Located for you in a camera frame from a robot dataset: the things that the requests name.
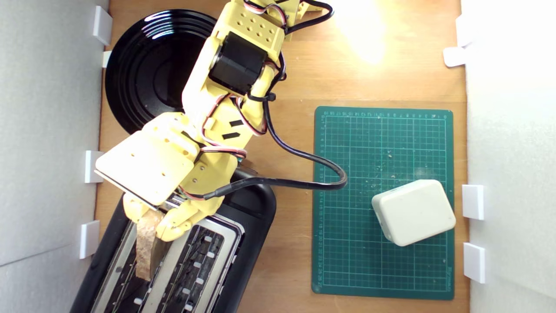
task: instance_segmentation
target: white bracket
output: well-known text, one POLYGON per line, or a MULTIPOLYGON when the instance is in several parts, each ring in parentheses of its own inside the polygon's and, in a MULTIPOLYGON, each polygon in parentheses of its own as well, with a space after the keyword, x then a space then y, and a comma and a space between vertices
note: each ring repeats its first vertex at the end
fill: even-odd
POLYGON ((455 19, 455 31, 458 40, 457 47, 444 48, 444 64, 447 67, 463 65, 467 62, 465 48, 468 47, 475 38, 475 27, 473 21, 467 14, 461 14, 455 19))
POLYGON ((101 6, 95 8, 95 22, 93 24, 93 36, 105 46, 110 45, 112 37, 112 17, 104 11, 101 6))
POLYGON ((86 224, 81 224, 81 239, 79 248, 80 259, 84 259, 97 251, 100 225, 100 221, 92 221, 86 224))
POLYGON ((95 163, 103 155, 100 151, 85 151, 85 183, 102 183, 104 179, 95 173, 95 163))
POLYGON ((485 249, 469 242, 463 243, 463 274, 485 283, 485 249))
POLYGON ((462 185, 461 197, 464 217, 480 221, 485 219, 484 187, 482 185, 462 185))
POLYGON ((102 68, 103 69, 105 69, 108 66, 108 59, 110 59, 111 55, 112 55, 112 50, 105 51, 104 54, 102 55, 102 68))

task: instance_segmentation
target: green cutting mat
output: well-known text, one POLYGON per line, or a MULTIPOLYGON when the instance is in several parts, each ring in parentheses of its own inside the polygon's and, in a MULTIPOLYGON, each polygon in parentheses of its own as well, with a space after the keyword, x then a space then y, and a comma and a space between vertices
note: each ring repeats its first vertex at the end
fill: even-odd
MULTIPOLYGON (((315 153, 342 166, 349 182, 314 193, 313 291, 453 299, 454 231, 398 247, 371 207, 374 195, 417 179, 439 180, 454 207, 452 113, 322 106, 315 111, 315 153)), ((316 165, 315 180, 337 176, 316 165)))

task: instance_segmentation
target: black cable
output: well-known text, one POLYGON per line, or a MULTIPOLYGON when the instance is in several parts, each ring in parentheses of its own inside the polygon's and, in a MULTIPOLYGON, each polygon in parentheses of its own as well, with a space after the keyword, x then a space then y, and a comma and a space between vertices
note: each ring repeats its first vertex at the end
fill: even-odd
MULTIPOLYGON (((272 88, 280 81, 286 71, 286 63, 284 60, 283 54, 280 52, 279 55, 280 61, 280 72, 274 76, 270 83, 270 87, 267 91, 269 94, 272 88)), ((319 182, 305 182, 301 180, 292 180, 292 179, 284 179, 284 178, 268 178, 268 177, 249 177, 240 179, 228 185, 224 185, 213 192, 209 192, 203 195, 194 194, 192 196, 204 198, 205 200, 214 198, 214 197, 222 197, 229 193, 232 193, 236 190, 253 186, 253 185, 274 185, 274 186, 283 186, 283 187, 292 187, 292 188, 301 188, 301 189, 318 189, 318 190, 337 190, 343 188, 346 183, 348 182, 348 176, 346 175, 345 171, 338 166, 336 163, 332 162, 331 160, 325 159, 318 155, 310 154, 301 150, 297 150, 288 144, 286 144, 276 133, 274 126, 272 124, 272 120, 270 119, 270 108, 268 101, 264 101, 262 103, 262 109, 264 113, 264 119, 266 121, 267 130, 270 132, 270 135, 278 143, 280 147, 284 150, 288 151, 289 153, 301 157, 319 164, 322 164, 331 170, 333 170, 338 176, 339 180, 333 183, 319 183, 319 182)))
POLYGON ((259 6, 255 2, 251 2, 249 0, 244 0, 244 3, 247 4, 248 6, 252 6, 252 7, 255 7, 257 9, 264 9, 265 8, 265 7, 259 6))
POLYGON ((233 101, 233 102, 235 103, 235 106, 237 108, 237 112, 241 115, 241 120, 247 124, 248 128, 250 128, 253 132, 255 132, 259 136, 262 136, 262 135, 266 134, 266 125, 265 125, 264 116, 262 117, 262 122, 261 122, 262 128, 261 128, 261 130, 258 130, 256 127, 253 126, 253 124, 251 124, 251 122, 249 122, 249 120, 247 119, 245 114, 243 114, 243 112, 241 111, 241 105, 239 103, 238 98, 236 98, 236 101, 233 101))
POLYGON ((317 25, 319 23, 322 23, 324 21, 326 21, 327 19, 331 18, 332 15, 334 15, 334 9, 332 8, 331 5, 324 3, 324 2, 320 2, 320 1, 314 1, 314 0, 302 0, 302 2, 305 2, 307 4, 310 4, 312 6, 315 7, 319 7, 319 8, 323 8, 323 9, 327 9, 328 13, 323 15, 323 16, 319 16, 317 18, 314 19, 310 19, 308 21, 305 22, 301 22, 299 24, 293 25, 292 27, 287 27, 285 29, 285 34, 289 34, 289 33, 293 33, 295 31, 298 31, 302 28, 305 27, 309 27, 309 26, 313 26, 313 25, 317 25))

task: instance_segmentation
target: wooden table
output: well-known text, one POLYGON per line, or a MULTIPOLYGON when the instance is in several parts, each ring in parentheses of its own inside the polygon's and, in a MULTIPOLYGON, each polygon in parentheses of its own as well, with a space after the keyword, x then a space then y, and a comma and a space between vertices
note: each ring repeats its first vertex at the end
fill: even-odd
MULTIPOLYGON (((112 43, 136 21, 170 8, 218 17, 226 0, 113 0, 112 43)), ((311 193, 275 188, 276 217, 239 312, 469 312, 469 281, 463 276, 462 242, 468 224, 461 216, 460 186, 466 182, 466 96, 463 68, 448 69, 442 49, 455 45, 458 0, 329 1, 336 15, 296 32, 284 44, 288 79, 274 89, 272 117, 282 138, 312 151, 319 105, 449 109, 454 112, 456 216, 455 299, 428 301, 316 295, 311 291, 311 193)), ((100 150, 127 134, 102 100, 100 150)), ((249 160, 261 175, 312 178, 312 164, 281 150, 270 138, 254 138, 249 160)), ((101 231, 121 192, 98 187, 96 219, 101 231)))

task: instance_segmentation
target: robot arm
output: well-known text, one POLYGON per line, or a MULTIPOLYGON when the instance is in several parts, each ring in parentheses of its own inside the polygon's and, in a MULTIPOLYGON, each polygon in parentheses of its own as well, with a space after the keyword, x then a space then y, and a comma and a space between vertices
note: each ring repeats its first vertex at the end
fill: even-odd
POLYGON ((339 189, 346 184, 339 166, 288 147, 272 128, 268 101, 273 100, 273 86, 285 78, 283 42, 288 33, 333 14, 330 6, 312 0, 278 3, 231 0, 225 5, 183 90, 185 114, 157 116, 96 163, 99 175, 125 191, 123 206, 130 220, 144 222, 149 210, 165 213, 161 221, 145 228, 162 241, 179 238, 214 214, 224 195, 234 188, 266 183, 339 189), (324 5, 329 12, 295 25, 296 17, 308 10, 309 4, 324 5), (324 184, 260 178, 230 184, 238 160, 246 157, 245 145, 267 127, 283 148, 332 168, 340 180, 324 184), (173 197, 183 202, 172 205, 173 197))

